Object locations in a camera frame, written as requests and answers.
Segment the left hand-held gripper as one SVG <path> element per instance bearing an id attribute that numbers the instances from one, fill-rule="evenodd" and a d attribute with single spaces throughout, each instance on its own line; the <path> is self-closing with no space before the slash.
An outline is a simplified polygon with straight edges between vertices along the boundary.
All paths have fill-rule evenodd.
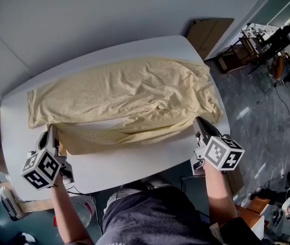
<path id="1" fill-rule="evenodd" d="M 58 175 L 64 184 L 74 183 L 74 175 L 67 157 L 60 154 L 57 130 L 49 125 L 36 143 L 35 150 L 28 152 L 20 175 L 36 190 L 55 185 Z"/>

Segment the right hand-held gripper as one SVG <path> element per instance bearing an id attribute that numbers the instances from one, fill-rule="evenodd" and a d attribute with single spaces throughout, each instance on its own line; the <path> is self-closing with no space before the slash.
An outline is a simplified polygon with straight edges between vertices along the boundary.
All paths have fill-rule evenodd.
<path id="1" fill-rule="evenodd" d="M 205 164 L 219 171 L 235 170 L 245 153 L 240 144 L 200 116 L 194 118 L 193 128 L 198 143 L 190 158 L 193 175 L 203 175 Z"/>

